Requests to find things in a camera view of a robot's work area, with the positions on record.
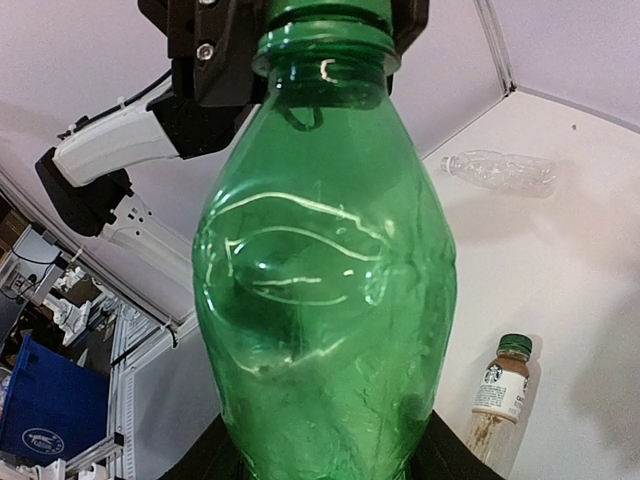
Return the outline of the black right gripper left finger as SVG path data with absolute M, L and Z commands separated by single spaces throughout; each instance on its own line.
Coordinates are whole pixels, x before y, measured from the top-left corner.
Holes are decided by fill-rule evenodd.
M 245 463 L 229 432 L 217 415 L 186 454 L 162 480 L 241 480 Z

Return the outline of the green plastic bottle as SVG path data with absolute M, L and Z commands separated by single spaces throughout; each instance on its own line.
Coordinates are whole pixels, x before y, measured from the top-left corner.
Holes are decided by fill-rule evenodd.
M 303 12 L 202 214 L 197 316 L 256 479 L 400 479 L 432 412 L 455 245 L 388 94 L 389 35 Z

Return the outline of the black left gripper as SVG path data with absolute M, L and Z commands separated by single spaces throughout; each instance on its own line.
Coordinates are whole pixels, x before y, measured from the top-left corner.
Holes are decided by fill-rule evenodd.
M 252 62 L 265 32 L 266 3 L 253 0 L 139 0 L 167 38 L 173 89 L 207 108 L 260 104 L 266 80 Z

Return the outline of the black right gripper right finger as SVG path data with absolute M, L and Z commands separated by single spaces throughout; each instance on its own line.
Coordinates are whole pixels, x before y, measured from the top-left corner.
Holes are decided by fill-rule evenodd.
M 412 456 L 414 480 L 503 480 L 483 464 L 433 412 Z

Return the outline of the aluminium frame post left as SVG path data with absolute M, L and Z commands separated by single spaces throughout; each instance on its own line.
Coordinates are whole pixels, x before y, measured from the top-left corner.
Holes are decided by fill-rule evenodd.
M 473 3 L 484 30 L 503 96 L 508 97 L 517 90 L 517 83 L 496 10 L 490 0 L 474 0 Z

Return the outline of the green bottle cap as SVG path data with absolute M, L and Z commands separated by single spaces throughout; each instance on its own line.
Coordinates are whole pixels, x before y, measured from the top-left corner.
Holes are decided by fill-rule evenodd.
M 267 1 L 264 22 L 276 27 L 291 21 L 344 20 L 364 23 L 385 33 L 391 33 L 390 1 L 377 0 L 292 0 Z

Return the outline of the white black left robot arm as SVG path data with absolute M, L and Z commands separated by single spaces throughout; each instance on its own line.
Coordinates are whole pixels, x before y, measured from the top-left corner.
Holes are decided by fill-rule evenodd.
M 126 252 L 170 318 L 363 312 L 444 251 L 428 179 L 390 99 L 425 1 L 143 1 L 171 75 L 83 119 L 35 166 L 63 222 Z M 183 236 L 129 167 L 227 160 Z

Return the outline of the blue plastic crate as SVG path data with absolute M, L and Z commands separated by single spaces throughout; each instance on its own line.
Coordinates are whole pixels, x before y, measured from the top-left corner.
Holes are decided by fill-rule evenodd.
M 6 392 L 1 450 L 40 465 L 106 437 L 109 380 L 27 336 Z

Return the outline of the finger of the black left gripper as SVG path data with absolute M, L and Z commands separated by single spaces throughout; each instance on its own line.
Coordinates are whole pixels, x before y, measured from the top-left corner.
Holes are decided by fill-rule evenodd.
M 392 38 L 397 53 L 405 53 L 425 30 L 429 20 L 429 0 L 392 0 Z

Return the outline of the clear plastic bottle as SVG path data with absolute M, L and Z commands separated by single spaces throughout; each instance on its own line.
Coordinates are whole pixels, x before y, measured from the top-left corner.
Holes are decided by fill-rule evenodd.
M 440 168 L 474 186 L 504 194 L 549 198 L 556 189 L 556 164 L 538 157 L 465 151 L 443 157 Z

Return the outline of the coffee bottle with dark cap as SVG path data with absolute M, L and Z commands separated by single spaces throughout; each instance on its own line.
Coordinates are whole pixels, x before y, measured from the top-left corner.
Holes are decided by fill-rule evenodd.
M 464 429 L 469 451 L 500 477 L 513 469 L 540 378 L 534 342 L 509 333 L 498 342 L 486 366 Z

